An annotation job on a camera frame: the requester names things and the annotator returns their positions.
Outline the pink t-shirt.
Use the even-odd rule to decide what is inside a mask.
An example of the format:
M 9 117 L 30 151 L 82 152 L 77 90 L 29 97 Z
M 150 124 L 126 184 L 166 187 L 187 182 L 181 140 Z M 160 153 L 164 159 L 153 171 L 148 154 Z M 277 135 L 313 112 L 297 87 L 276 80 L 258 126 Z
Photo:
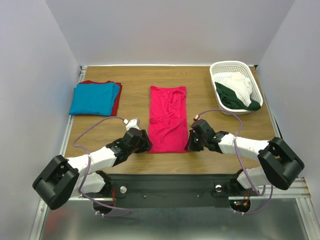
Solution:
M 187 89 L 150 86 L 150 154 L 185 153 L 188 143 Z

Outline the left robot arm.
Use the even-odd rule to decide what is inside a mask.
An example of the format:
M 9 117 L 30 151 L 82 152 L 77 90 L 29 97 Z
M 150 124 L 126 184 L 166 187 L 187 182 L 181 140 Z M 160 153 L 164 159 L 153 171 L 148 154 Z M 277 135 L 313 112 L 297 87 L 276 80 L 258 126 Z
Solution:
M 130 128 L 101 149 L 77 157 L 53 157 L 34 180 L 32 187 L 51 210 L 62 207 L 82 188 L 85 177 L 125 162 L 131 154 L 144 153 L 152 148 L 146 130 Z

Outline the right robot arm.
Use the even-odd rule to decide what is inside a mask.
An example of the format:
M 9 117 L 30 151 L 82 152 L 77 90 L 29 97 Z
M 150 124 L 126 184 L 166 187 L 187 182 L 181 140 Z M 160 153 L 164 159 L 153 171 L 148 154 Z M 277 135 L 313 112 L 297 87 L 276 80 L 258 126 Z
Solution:
M 252 187 L 272 185 L 287 190 L 305 167 L 303 161 L 279 137 L 272 140 L 253 140 L 235 136 L 226 131 L 214 131 L 204 119 L 193 122 L 186 150 L 200 152 L 208 149 L 220 154 L 235 154 L 258 161 L 259 167 L 245 168 L 232 176 L 228 184 L 218 183 L 217 193 L 242 195 Z

